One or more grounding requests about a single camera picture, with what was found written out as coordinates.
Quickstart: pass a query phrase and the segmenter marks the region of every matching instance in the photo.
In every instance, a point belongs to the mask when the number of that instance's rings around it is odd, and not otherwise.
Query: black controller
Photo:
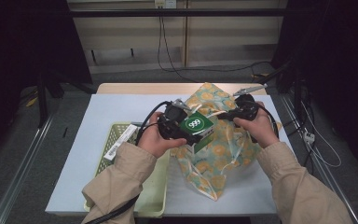
[[[175,105],[167,105],[165,112],[158,117],[158,131],[164,139],[185,138],[187,144],[192,146],[201,139],[200,135],[184,132],[179,123],[187,117],[184,109]]]
[[[217,115],[218,119],[227,119],[229,121],[234,118],[254,120],[257,116],[258,106],[255,98],[251,94],[244,94],[235,99],[237,108],[228,110],[227,113]]]

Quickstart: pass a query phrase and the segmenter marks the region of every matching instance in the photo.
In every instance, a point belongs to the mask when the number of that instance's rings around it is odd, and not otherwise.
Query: drawstring bag
[[[226,185],[225,172],[249,165],[261,147],[252,142],[250,134],[242,127],[215,116],[234,109],[236,104],[233,96],[214,84],[204,83],[186,100],[186,105],[213,122],[213,141],[195,154],[183,146],[173,148],[171,155],[178,160],[186,180],[200,193],[217,201]]]

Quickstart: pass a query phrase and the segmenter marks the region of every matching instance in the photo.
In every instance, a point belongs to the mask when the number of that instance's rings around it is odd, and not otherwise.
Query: green and white box
[[[187,149],[192,153],[199,152],[213,141],[213,123],[200,112],[190,115],[179,124],[179,127],[186,133],[198,134],[202,137],[198,143],[192,146],[186,145]]]

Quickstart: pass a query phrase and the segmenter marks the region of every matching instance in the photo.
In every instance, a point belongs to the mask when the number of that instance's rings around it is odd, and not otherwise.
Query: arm
[[[155,113],[149,123],[156,123]],[[157,125],[146,129],[138,147],[123,143],[117,150],[115,163],[92,179],[83,195],[91,207],[82,223],[101,217],[124,205],[142,191],[142,184],[152,174],[157,159],[172,147],[186,143],[185,139],[165,140],[158,132]],[[134,223],[133,208],[108,223]]]
[[[261,109],[254,121],[234,119],[264,148],[257,160],[272,185],[272,197],[283,223],[351,223],[336,193],[302,167],[290,148],[272,131]]]

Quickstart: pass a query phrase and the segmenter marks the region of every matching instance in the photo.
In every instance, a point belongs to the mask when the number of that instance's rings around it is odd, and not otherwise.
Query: sleeve
[[[156,162],[156,157],[147,151],[123,143],[117,150],[115,163],[83,188],[82,193],[91,209],[82,223],[106,215],[140,194]],[[105,223],[134,223],[133,208]]]
[[[283,223],[352,223],[336,193],[302,167],[285,143],[257,156],[272,185],[272,197]]]

